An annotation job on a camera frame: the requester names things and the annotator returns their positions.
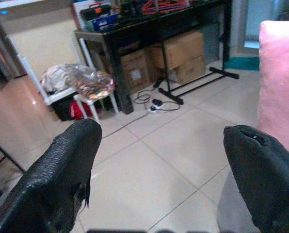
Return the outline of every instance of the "red bag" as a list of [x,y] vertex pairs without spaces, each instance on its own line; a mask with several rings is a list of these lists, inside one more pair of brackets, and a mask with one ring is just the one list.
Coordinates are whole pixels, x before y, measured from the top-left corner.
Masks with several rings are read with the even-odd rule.
[[[88,117],[91,117],[93,114],[90,110],[90,107],[86,104],[83,103],[83,108],[87,114]],[[74,120],[81,120],[84,118],[80,107],[78,106],[76,101],[73,101],[70,103],[69,105],[69,113],[70,113],[70,117]]]

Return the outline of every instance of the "pink blanket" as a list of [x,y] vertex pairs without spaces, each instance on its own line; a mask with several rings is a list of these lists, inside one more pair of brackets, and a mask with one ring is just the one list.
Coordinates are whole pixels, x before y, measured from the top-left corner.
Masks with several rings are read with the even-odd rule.
[[260,29],[261,91],[258,129],[289,151],[289,21],[265,21]]

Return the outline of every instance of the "refrigerator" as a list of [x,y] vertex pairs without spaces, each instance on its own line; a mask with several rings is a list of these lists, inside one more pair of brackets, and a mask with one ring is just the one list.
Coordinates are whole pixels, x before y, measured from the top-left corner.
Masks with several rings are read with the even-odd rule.
[[16,57],[17,54],[16,48],[0,22],[0,88],[3,88],[9,80],[26,75]]

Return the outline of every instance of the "white stool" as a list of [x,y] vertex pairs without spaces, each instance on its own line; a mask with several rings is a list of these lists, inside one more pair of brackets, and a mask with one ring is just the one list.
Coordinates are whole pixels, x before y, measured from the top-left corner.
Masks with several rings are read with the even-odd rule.
[[[119,110],[117,108],[117,104],[116,104],[116,101],[115,101],[114,94],[111,93],[109,96],[110,96],[110,99],[111,99],[111,103],[112,103],[113,109],[114,109],[115,113],[118,114]],[[78,106],[79,106],[79,108],[80,108],[80,110],[81,110],[81,112],[83,114],[84,119],[86,119],[88,117],[87,117],[87,114],[86,114],[86,112],[84,110],[84,107],[83,107],[82,103],[86,103],[90,107],[90,110],[91,110],[91,112],[92,112],[92,114],[94,116],[95,121],[100,125],[99,117],[97,115],[96,108],[94,106],[94,102],[96,102],[96,100],[94,101],[94,100],[87,99],[86,97],[84,97],[81,94],[74,95],[73,99],[77,102],[77,104],[78,104]]]

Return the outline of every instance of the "black desk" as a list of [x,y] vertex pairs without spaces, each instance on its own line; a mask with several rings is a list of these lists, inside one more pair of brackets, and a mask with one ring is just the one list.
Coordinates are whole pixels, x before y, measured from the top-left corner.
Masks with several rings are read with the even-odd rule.
[[130,99],[128,83],[125,78],[121,64],[121,56],[126,54],[119,54],[119,45],[122,43],[122,41],[136,38],[140,41],[140,46],[136,49],[139,50],[154,43],[160,42],[164,53],[164,63],[166,67],[165,72],[166,80],[168,83],[168,90],[165,91],[160,88],[159,91],[162,94],[168,96],[169,98],[179,102],[180,104],[183,104],[183,100],[180,98],[180,96],[194,91],[199,87],[182,93],[179,96],[172,95],[172,91],[178,90],[180,87],[177,87],[175,89],[170,88],[168,80],[167,61],[164,49],[164,39],[205,24],[206,17],[204,17],[204,15],[206,15],[206,13],[208,14],[208,10],[212,10],[218,7],[223,7],[224,10],[224,33],[220,38],[223,42],[223,67],[221,70],[211,67],[210,70],[212,71],[212,73],[210,73],[209,75],[213,73],[219,73],[221,74],[221,77],[219,77],[218,79],[224,77],[232,77],[238,79],[239,76],[237,74],[227,73],[224,71],[224,64],[229,59],[232,0],[208,0],[206,2],[197,4],[196,6],[190,6],[186,9],[173,13],[165,15],[157,14],[150,19],[144,20],[139,23],[134,23],[132,25],[128,25],[119,29],[115,29],[107,33],[75,31],[75,35],[77,39],[83,38],[85,41],[94,41],[102,44],[106,56],[113,67],[114,77],[116,78],[116,81],[118,83],[117,93],[119,96],[121,109],[125,114],[133,112],[133,106]]

